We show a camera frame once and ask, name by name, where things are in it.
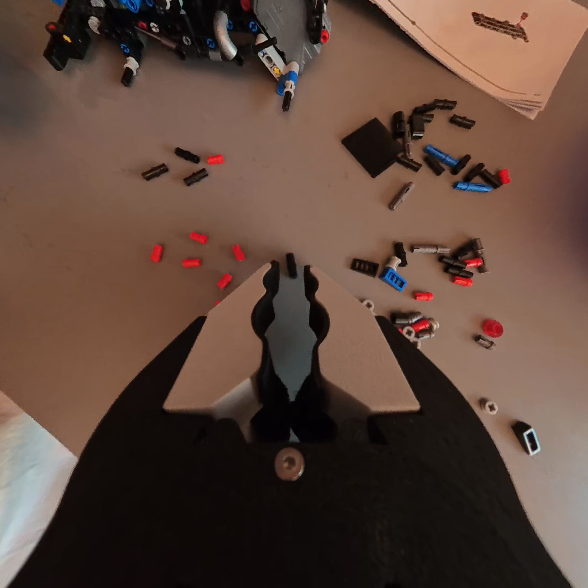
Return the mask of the black square lego tile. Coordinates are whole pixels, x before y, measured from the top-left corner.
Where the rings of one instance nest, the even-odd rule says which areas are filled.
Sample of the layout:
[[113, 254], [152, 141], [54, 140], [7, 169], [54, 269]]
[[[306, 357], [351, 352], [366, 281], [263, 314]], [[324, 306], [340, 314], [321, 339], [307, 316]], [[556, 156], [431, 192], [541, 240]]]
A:
[[403, 146], [377, 117], [341, 139], [342, 145], [375, 179], [384, 173], [403, 154]]

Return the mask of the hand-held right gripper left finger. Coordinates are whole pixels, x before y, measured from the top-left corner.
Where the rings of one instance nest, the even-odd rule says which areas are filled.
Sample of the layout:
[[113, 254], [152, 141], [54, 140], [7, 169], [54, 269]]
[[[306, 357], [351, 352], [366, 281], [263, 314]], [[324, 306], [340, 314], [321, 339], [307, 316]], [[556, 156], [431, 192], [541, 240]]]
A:
[[256, 377], [267, 329], [255, 332], [254, 309], [279, 281], [278, 262], [266, 263], [208, 312], [165, 400], [167, 413], [230, 418], [252, 436], [251, 420], [262, 407]]

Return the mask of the pile of small lego pieces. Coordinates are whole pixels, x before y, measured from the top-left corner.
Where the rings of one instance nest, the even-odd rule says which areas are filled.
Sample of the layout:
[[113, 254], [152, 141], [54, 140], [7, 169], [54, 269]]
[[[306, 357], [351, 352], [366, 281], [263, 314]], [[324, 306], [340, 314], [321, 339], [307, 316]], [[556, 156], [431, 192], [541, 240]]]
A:
[[[472, 287], [476, 274], [483, 275], [488, 273], [486, 254], [479, 238], [470, 239], [454, 249], [440, 244], [418, 243], [409, 246], [409, 251], [411, 254], [436, 256], [437, 261], [441, 264], [443, 272], [449, 278], [450, 282], [461, 288]], [[401, 275], [399, 270], [405, 269], [408, 266], [407, 251], [402, 242], [393, 243], [393, 255], [383, 265], [361, 258], [352, 258], [349, 262], [349, 269], [351, 271], [367, 277], [376, 278], [380, 282], [382, 281], [379, 279], [379, 275], [386, 266], [395, 269], [399, 275]], [[407, 290], [408, 281], [406, 289], [398, 293], [405, 293]], [[439, 322], [435, 318], [426, 316], [421, 311], [394, 311], [390, 313], [389, 320], [400, 334], [418, 350], [421, 349], [422, 342], [433, 339], [436, 336], [440, 327]], [[485, 336], [484, 332], [482, 334], [475, 334], [473, 340], [483, 349], [495, 349], [495, 339]]]
[[492, 171], [482, 162], [468, 167], [472, 161], [472, 156], [468, 153], [456, 158], [449, 152], [429, 143], [422, 148], [422, 160], [414, 158], [413, 143], [423, 139], [425, 129], [433, 121], [435, 112], [450, 112], [448, 122], [456, 128], [462, 130], [474, 128], [476, 121], [455, 113], [457, 106], [457, 100], [435, 98], [415, 107], [409, 115], [403, 111], [394, 112], [391, 117], [392, 138], [399, 143], [400, 147], [400, 151], [394, 158], [394, 163], [414, 173], [419, 172], [425, 166], [436, 177], [449, 172], [455, 178], [452, 188], [461, 192], [487, 194], [509, 185], [512, 177], [508, 168]]

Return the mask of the lego instruction booklet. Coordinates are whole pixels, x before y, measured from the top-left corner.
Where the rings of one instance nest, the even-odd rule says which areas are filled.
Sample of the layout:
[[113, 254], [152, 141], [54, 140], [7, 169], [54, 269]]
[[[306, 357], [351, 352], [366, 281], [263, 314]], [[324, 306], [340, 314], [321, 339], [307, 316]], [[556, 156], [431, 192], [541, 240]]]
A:
[[371, 3], [443, 66], [530, 120], [587, 32], [576, 1]]

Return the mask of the black white lego slope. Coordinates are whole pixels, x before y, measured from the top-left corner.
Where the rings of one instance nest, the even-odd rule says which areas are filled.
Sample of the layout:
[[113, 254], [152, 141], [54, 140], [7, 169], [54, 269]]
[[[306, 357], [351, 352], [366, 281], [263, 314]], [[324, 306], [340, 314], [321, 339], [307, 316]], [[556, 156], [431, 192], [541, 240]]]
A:
[[527, 455], [535, 456], [540, 453], [539, 438], [530, 424], [517, 420], [511, 424], [511, 430]]

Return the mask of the blue grille lego brick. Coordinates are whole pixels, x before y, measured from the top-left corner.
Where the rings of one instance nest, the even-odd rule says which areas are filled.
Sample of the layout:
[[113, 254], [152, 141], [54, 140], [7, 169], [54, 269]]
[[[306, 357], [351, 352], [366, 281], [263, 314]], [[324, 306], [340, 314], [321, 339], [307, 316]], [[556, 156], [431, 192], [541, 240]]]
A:
[[407, 281], [389, 266], [384, 267], [379, 279], [397, 292], [403, 292], [407, 286]]

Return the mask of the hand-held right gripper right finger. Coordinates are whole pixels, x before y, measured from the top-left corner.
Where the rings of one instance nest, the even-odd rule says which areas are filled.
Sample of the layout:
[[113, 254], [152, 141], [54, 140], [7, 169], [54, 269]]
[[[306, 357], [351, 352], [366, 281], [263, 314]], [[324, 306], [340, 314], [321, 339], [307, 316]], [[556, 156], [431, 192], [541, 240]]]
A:
[[304, 268], [309, 326], [316, 336], [311, 373], [326, 414], [351, 418], [416, 413], [420, 403], [377, 321], [372, 300], [357, 298], [314, 266]]

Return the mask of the partly built lego truck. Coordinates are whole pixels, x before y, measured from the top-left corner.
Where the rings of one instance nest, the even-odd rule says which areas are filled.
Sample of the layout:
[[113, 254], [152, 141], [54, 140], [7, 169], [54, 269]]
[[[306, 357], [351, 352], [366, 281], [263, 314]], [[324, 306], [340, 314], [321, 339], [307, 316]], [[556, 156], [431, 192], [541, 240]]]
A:
[[84, 60], [91, 33], [112, 40], [124, 54], [121, 84], [130, 87], [147, 38], [180, 59], [203, 58], [242, 66], [256, 55], [276, 79], [282, 110], [290, 110], [298, 77], [320, 54], [332, 26], [327, 1], [56, 1], [44, 58], [62, 71]]

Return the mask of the cluster of red lego pins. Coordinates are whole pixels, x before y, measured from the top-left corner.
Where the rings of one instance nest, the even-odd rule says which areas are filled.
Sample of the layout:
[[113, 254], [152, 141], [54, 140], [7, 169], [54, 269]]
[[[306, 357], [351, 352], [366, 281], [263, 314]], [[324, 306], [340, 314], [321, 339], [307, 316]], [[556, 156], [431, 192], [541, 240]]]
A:
[[217, 238], [210, 231], [166, 236], [151, 229], [143, 241], [146, 288], [165, 300], [194, 297], [207, 309], [217, 308], [227, 298], [249, 260], [238, 242]]

